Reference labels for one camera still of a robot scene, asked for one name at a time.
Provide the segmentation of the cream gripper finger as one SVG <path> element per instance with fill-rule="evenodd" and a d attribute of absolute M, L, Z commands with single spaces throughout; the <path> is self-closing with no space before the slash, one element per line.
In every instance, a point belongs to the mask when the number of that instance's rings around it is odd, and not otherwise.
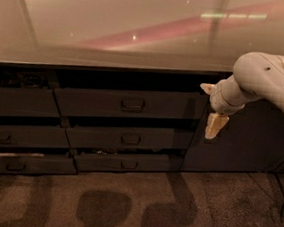
<path fill-rule="evenodd" d="M 210 113 L 206 125 L 205 138 L 213 139 L 229 122 L 229 117 L 224 114 Z"/>
<path fill-rule="evenodd" d="M 210 94 L 214 90 L 214 84 L 201 83 L 200 87 L 206 94 Z"/>

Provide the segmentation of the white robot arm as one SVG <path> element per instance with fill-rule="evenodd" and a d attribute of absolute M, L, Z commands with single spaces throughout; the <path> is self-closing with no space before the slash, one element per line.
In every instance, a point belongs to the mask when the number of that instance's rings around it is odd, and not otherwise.
<path fill-rule="evenodd" d="M 232 75 L 216 84 L 202 83 L 210 96 L 205 138 L 213 139 L 229 121 L 229 116 L 253 101 L 267 99 L 284 112 L 284 56 L 252 52 L 239 57 Z"/>

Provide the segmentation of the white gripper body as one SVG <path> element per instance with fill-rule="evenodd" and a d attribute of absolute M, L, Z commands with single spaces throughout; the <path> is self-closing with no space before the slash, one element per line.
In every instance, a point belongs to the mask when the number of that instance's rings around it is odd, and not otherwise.
<path fill-rule="evenodd" d="M 210 105 L 218 114 L 231 115 L 240 111 L 246 103 L 246 96 L 236 82 L 220 81 L 213 85 Z"/>

